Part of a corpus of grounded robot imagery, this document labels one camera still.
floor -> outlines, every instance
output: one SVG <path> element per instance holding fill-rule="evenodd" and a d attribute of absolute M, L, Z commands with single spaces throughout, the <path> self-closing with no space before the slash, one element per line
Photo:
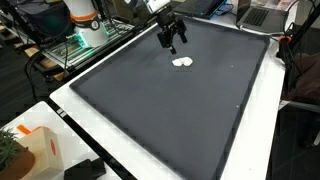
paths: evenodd
<path fill-rule="evenodd" d="M 11 46 L 3 46 L 0 49 L 0 126 L 36 103 L 23 71 L 27 60 L 27 56 L 17 54 Z M 32 77 L 39 89 L 44 91 L 37 91 L 38 99 L 47 101 L 48 95 L 54 90 L 57 83 L 45 83 L 39 73 L 33 73 Z"/>
<path fill-rule="evenodd" d="M 274 136 L 267 180 L 320 180 L 320 147 L 302 147 L 307 128 L 317 116 L 290 106 L 279 111 L 280 134 Z"/>

black tray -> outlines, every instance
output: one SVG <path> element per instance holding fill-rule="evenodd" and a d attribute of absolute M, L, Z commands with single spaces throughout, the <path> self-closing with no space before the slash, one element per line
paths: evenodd
<path fill-rule="evenodd" d="M 156 27 L 71 88 L 182 178 L 219 179 L 269 39 L 183 20 L 177 55 Z M 172 66 L 185 56 L 190 67 Z"/>

cardboard box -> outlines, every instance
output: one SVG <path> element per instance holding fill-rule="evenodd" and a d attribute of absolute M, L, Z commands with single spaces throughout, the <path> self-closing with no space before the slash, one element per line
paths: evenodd
<path fill-rule="evenodd" d="M 49 180 L 64 170 L 57 135 L 39 128 L 18 142 L 35 155 L 35 164 L 23 180 Z"/>
<path fill-rule="evenodd" d="M 24 52 L 28 55 L 28 57 L 31 57 L 32 55 L 34 55 L 38 51 L 39 50 L 37 48 L 29 48 L 29 49 L 24 50 Z"/>

black device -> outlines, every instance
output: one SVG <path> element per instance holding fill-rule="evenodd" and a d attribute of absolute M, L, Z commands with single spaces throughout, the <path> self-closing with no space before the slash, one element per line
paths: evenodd
<path fill-rule="evenodd" d="M 94 161 L 86 159 L 64 171 L 64 180 L 95 180 L 106 174 L 104 162 L 98 158 Z"/>
<path fill-rule="evenodd" d="M 280 33 L 286 11 L 251 6 L 251 0 L 239 0 L 236 25 L 264 33 Z"/>
<path fill-rule="evenodd" d="M 186 0 L 175 12 L 191 17 L 210 19 L 226 0 Z"/>
<path fill-rule="evenodd" d="M 187 43 L 188 40 L 185 36 L 187 27 L 182 19 L 176 19 L 172 7 L 169 5 L 157 14 L 156 21 L 162 32 L 158 33 L 158 39 L 163 48 L 170 49 L 172 54 L 176 54 L 176 49 L 173 46 L 173 37 L 175 34 L 179 34 L 183 43 Z"/>
<path fill-rule="evenodd" d="M 29 0 L 19 3 L 16 8 L 44 42 L 57 36 L 73 33 L 70 12 L 63 1 L 49 4 L 38 1 Z"/>
<path fill-rule="evenodd" d="M 63 1 L 1 0 L 0 8 L 14 30 L 23 32 L 40 47 L 73 33 L 70 12 Z"/>

white table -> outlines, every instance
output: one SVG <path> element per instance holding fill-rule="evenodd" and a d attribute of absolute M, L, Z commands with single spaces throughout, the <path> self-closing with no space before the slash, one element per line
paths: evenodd
<path fill-rule="evenodd" d="M 90 159 L 95 160 L 98 155 L 45 103 L 40 102 L 31 109 L 21 114 L 6 125 L 6 128 L 13 128 L 17 137 L 23 137 L 17 130 L 18 125 L 24 125 L 33 130 L 38 126 L 46 126 L 57 134 L 63 165 L 68 169 L 79 162 Z M 99 180 L 120 180 L 121 178 L 105 164 L 107 173 Z M 61 172 L 54 180 L 63 179 L 64 172 Z"/>
<path fill-rule="evenodd" d="M 296 7 L 292 9 L 287 25 L 294 21 L 295 13 Z M 235 16 L 231 14 L 203 21 L 236 28 Z M 106 61 L 132 41 L 52 93 L 50 98 L 136 178 L 181 179 L 69 88 L 69 85 L 79 77 Z M 283 63 L 275 58 L 277 48 L 277 43 L 271 41 L 242 117 L 222 180 L 263 180 L 266 177 L 285 73 Z"/>

